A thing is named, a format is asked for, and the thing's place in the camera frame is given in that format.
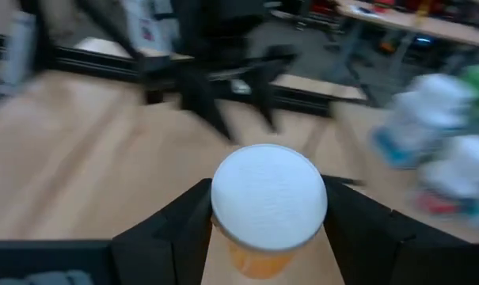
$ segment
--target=cup lid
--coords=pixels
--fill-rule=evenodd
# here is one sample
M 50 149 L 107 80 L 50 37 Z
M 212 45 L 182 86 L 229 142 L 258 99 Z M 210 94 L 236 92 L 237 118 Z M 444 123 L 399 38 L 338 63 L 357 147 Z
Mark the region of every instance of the cup lid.
M 211 183 L 211 204 L 232 239 L 264 251 L 284 251 L 310 240 L 327 211 L 317 168 L 284 146 L 260 144 L 234 151 Z

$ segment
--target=paper cup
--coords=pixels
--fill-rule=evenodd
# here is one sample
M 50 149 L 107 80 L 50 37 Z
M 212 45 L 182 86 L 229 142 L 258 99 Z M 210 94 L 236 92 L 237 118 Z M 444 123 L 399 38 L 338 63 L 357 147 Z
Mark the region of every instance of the paper cup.
M 294 150 L 236 150 L 211 184 L 215 224 L 228 238 L 234 267 L 254 279 L 280 273 L 321 228 L 327 195 L 320 173 Z

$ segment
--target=cup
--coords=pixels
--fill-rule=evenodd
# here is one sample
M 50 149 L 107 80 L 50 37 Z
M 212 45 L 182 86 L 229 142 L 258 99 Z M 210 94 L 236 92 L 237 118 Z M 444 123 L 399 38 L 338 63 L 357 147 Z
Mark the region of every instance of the cup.
M 321 228 L 324 181 L 296 151 L 261 144 L 229 155 L 211 183 L 215 224 L 234 267 L 252 279 L 280 273 Z

